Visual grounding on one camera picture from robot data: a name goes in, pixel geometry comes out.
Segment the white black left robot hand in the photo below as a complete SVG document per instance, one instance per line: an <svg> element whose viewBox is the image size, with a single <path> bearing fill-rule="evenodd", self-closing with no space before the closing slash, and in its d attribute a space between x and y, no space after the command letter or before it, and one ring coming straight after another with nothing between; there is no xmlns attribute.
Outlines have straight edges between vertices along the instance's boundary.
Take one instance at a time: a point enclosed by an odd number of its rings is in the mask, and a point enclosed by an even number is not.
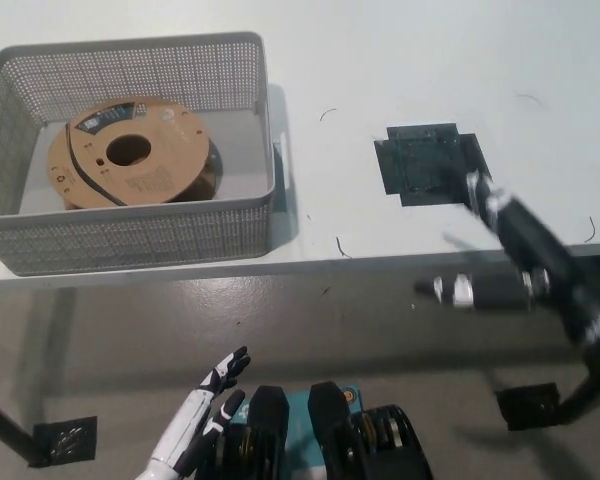
<svg viewBox="0 0 600 480"><path fill-rule="evenodd" d="M243 346L193 389L161 435L140 479L185 479L203 465L245 399L236 387L251 357Z"/></svg>

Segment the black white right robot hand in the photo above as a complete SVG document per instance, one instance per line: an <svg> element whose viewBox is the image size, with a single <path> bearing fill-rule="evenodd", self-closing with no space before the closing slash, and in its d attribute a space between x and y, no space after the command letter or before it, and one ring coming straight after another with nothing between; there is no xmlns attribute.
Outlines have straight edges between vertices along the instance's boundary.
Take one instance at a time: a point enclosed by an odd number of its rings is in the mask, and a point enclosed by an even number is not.
<svg viewBox="0 0 600 480"><path fill-rule="evenodd" d="M499 240L512 273L456 273L420 279L414 291L455 309L558 312L567 337L590 348L600 342L600 274L587 269L508 190L477 171L465 177L466 206Z"/></svg>

